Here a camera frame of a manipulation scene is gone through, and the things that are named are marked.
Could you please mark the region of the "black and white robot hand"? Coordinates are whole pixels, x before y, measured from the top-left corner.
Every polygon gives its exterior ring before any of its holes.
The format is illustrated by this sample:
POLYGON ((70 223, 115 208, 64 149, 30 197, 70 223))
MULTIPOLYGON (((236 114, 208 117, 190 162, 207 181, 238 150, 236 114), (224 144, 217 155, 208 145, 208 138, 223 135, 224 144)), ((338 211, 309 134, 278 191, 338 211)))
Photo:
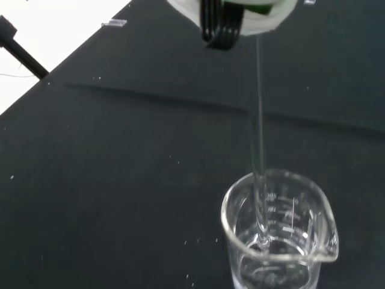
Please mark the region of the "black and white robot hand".
POLYGON ((223 1, 168 0, 176 11, 200 28, 207 48, 228 51, 239 37, 276 29, 294 11, 297 0, 223 1))

